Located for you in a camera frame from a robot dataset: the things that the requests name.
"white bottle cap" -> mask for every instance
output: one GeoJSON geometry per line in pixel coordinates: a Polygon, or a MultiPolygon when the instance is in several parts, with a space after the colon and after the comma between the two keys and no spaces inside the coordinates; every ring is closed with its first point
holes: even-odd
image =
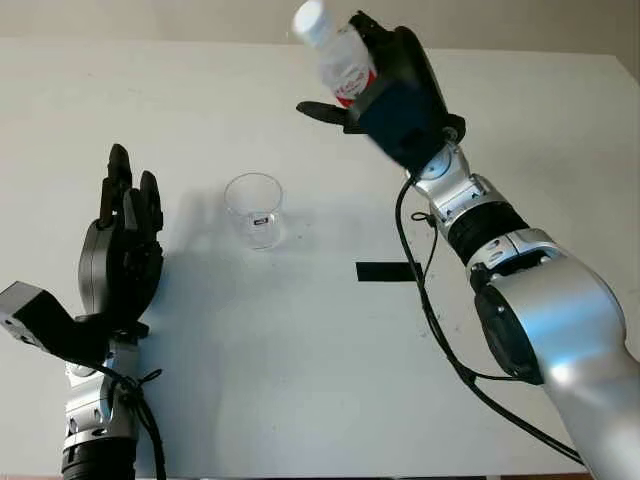
{"type": "Polygon", "coordinates": [[[322,0],[305,2],[293,17],[293,31],[303,42],[319,47],[335,33],[333,22],[322,0]]]}

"black cable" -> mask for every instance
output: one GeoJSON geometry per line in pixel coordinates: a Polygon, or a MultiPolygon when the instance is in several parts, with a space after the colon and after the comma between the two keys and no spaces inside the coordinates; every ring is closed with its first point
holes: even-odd
{"type": "Polygon", "coordinates": [[[424,273],[422,274],[422,285],[427,282],[427,273],[431,268],[431,262],[433,262],[433,256],[436,253],[436,247],[438,246],[438,228],[435,224],[435,218],[433,215],[429,215],[424,212],[413,212],[411,214],[411,220],[414,222],[427,222],[427,224],[433,229],[433,242],[431,242],[431,252],[429,252],[429,259],[427,265],[424,267],[424,273]]]}
{"type": "Polygon", "coordinates": [[[132,402],[133,410],[138,416],[140,424],[147,431],[147,433],[149,434],[149,438],[151,439],[151,444],[153,445],[153,458],[156,470],[156,479],[167,480],[164,449],[162,447],[162,436],[160,435],[160,429],[158,428],[158,424],[156,423],[156,419],[153,416],[153,412],[151,411],[149,404],[144,398],[144,392],[142,390],[142,385],[157,378],[162,373],[162,370],[154,370],[151,373],[145,375],[140,380],[134,380],[133,378],[121,375],[115,370],[105,367],[104,365],[91,362],[79,362],[74,359],[64,360],[75,363],[76,365],[82,365],[93,370],[97,370],[98,372],[101,372],[113,379],[114,385],[112,386],[112,388],[120,385],[125,390],[126,394],[129,396],[132,402]]]}
{"type": "Polygon", "coordinates": [[[562,442],[556,440],[550,435],[534,427],[533,425],[531,425],[524,419],[520,418],[513,412],[507,410],[498,402],[496,402],[491,397],[489,397],[486,393],[484,393],[475,383],[477,378],[484,378],[488,380],[504,380],[506,378],[513,379],[512,377],[494,377],[493,375],[485,375],[485,374],[477,373],[472,369],[468,368],[467,366],[465,366],[462,362],[460,362],[458,360],[458,357],[453,352],[451,345],[449,344],[447,338],[444,335],[444,332],[442,331],[442,328],[440,327],[440,323],[438,322],[438,318],[436,317],[433,311],[433,307],[431,305],[429,295],[424,286],[424,278],[426,277],[426,275],[423,276],[422,272],[419,270],[416,264],[416,261],[413,257],[413,253],[411,252],[411,248],[409,246],[407,237],[404,232],[404,227],[402,225],[402,204],[404,202],[404,198],[407,194],[407,191],[409,190],[409,188],[411,188],[413,183],[414,183],[414,177],[412,176],[405,182],[405,184],[400,189],[400,193],[398,194],[398,198],[396,200],[395,221],[396,221],[396,227],[398,229],[398,235],[400,237],[400,243],[402,244],[402,249],[404,250],[404,253],[407,257],[407,260],[409,262],[409,268],[413,273],[413,277],[415,278],[416,285],[418,287],[418,292],[420,294],[420,301],[422,303],[422,310],[424,311],[424,314],[427,319],[427,324],[429,325],[429,328],[431,329],[431,332],[433,333],[433,336],[436,342],[438,343],[440,348],[442,348],[447,359],[449,360],[454,370],[460,377],[460,380],[462,380],[462,382],[467,387],[469,387],[469,389],[485,405],[487,405],[493,411],[495,411],[496,413],[504,417],[506,420],[516,425],[517,427],[521,428],[528,434],[537,438],[542,443],[554,449],[558,453],[570,458],[571,460],[574,460],[575,462],[581,465],[584,465],[577,451],[573,450],[572,448],[568,447],[562,442]]]}

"white wall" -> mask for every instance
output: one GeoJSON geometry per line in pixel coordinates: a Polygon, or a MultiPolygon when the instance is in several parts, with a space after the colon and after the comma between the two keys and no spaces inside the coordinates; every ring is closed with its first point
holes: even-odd
{"type": "MultiPolygon", "coordinates": [[[[640,0],[327,0],[415,28],[428,48],[616,55],[638,78],[640,0]]],[[[291,43],[302,0],[0,0],[0,36],[291,43]]]]}

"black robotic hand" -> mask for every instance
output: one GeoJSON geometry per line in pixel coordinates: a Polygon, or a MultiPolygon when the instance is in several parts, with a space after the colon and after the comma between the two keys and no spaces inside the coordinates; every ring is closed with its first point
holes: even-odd
{"type": "Polygon", "coordinates": [[[447,111],[431,64],[411,30],[385,30],[362,11],[349,23],[369,49],[378,77],[348,110],[318,102],[301,102],[297,110],[341,125],[345,134],[368,134],[397,163],[418,173],[447,142],[463,139],[465,120],[447,111]]]}
{"type": "Polygon", "coordinates": [[[77,363],[101,363],[109,340],[135,343],[147,335],[138,320],[156,291],[162,269],[160,194],[145,171],[132,187],[129,156],[115,144],[102,182],[100,216],[80,254],[78,281],[86,315],[73,319],[46,290],[15,282],[0,292],[0,324],[16,339],[77,363]]]}

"red bottle label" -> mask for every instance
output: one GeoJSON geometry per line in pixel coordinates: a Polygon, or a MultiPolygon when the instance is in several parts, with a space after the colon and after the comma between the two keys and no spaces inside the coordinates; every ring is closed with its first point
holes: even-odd
{"type": "Polygon", "coordinates": [[[370,69],[367,69],[367,71],[353,69],[353,71],[349,72],[347,78],[348,80],[345,84],[338,88],[334,94],[342,106],[349,108],[353,105],[356,97],[373,83],[376,79],[376,74],[370,69]]]}

